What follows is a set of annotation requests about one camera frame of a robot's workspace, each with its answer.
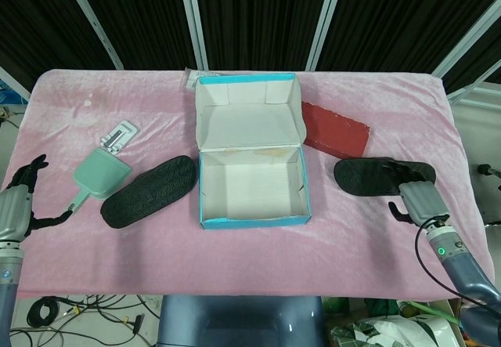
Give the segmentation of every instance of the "metal frame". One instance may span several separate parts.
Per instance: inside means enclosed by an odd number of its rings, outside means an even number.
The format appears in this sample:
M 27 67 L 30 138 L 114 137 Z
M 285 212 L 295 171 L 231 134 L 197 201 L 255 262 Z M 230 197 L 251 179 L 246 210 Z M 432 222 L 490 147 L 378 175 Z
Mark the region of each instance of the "metal frame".
M 185 6 L 189 34 L 193 44 L 193 51 L 195 52 L 196 67 L 198 70 L 209 70 L 198 0 L 182 0 L 182 2 Z
M 489 78 L 491 74 L 493 74 L 499 68 L 501 68 L 501 60 L 498 60 L 494 65 L 492 65 L 489 69 L 487 69 L 485 73 L 483 73 L 483 75 L 477 78 L 477 80 L 473 82 L 471 85 L 468 85 L 467 87 L 463 87 L 451 94 L 448 94 L 447 99 L 449 100 L 449 103 L 453 106 L 458 102 L 460 102 L 462 99 L 465 99 L 470 94 L 470 92 L 474 91 L 483 81 Z M 489 94 L 497 95 L 498 93 L 492 90 L 492 92 L 490 92 Z
M 500 17 L 501 0 L 495 0 L 431 74 L 438 78 L 446 75 Z
M 104 49 L 108 53 L 108 56 L 110 56 L 115 68 L 117 68 L 117 70 L 123 70 L 124 64 L 121 62 L 120 57 L 118 57 L 115 48 L 111 44 L 110 39 L 106 35 L 106 32 L 104 32 L 103 26 L 101 26 L 101 23 L 97 19 L 97 16 L 94 14 L 94 10 L 92 10 L 92 7 L 88 3 L 88 0 L 77 0 L 77 3 L 80 6 L 82 12 L 84 12 L 85 16 L 87 17 L 88 22 L 96 32 L 99 40 L 104 46 Z
M 501 111 L 501 105 L 493 104 L 493 103 L 479 102 L 477 100 L 462 99 L 458 103 L 464 104 L 466 106 L 471 106 L 471 107 L 485 108 L 486 110 L 500 110 Z
M 322 52 L 323 43 L 326 40 L 330 21 L 336 9 L 337 0 L 323 0 L 322 10 L 320 10 L 319 22 L 316 25 L 315 35 L 313 36 L 312 47 L 306 62 L 306 71 L 315 71 Z
M 10 75 L 7 70 L 0 67 L 0 79 L 4 81 L 12 90 L 21 95 L 25 100 L 30 99 L 30 92 L 24 88 L 12 75 Z

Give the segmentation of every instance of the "box lid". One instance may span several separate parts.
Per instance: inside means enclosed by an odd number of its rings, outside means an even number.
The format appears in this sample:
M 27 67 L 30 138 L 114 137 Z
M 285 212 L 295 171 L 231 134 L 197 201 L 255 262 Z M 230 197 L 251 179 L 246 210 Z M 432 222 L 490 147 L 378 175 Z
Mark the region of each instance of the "box lid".
M 195 93 L 200 151 L 300 146 L 305 141 L 295 74 L 201 77 Z

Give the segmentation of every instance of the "white plastic clip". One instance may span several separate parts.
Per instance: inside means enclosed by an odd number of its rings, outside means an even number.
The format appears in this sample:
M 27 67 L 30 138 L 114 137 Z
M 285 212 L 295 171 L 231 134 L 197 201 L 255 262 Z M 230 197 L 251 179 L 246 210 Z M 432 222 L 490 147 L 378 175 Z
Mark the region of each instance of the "white plastic clip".
M 137 132 L 138 129 L 133 124 L 122 121 L 110 134 L 101 138 L 99 145 L 111 154 L 117 155 Z

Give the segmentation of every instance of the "black backdrop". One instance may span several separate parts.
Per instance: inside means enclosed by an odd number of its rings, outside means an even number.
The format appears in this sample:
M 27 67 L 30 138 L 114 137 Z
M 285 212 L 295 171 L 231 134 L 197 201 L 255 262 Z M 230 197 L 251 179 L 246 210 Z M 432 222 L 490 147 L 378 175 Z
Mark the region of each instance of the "black backdrop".
M 339 0 L 317 70 L 430 73 L 495 0 Z M 182 0 L 89 0 L 125 69 L 196 67 Z M 212 70 L 304 70 L 323 0 L 199 0 Z M 0 0 L 0 66 L 31 90 L 52 68 L 113 69 L 75 0 Z M 495 24 L 444 77 L 501 58 Z M 501 72 L 489 81 L 501 82 Z

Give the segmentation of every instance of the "red pad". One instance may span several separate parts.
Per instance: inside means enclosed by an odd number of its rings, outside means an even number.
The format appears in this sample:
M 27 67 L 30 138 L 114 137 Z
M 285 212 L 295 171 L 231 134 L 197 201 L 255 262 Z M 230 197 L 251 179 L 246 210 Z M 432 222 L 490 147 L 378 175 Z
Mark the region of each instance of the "red pad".
M 305 144 L 340 159 L 361 157 L 370 127 L 310 103 L 302 103 Z

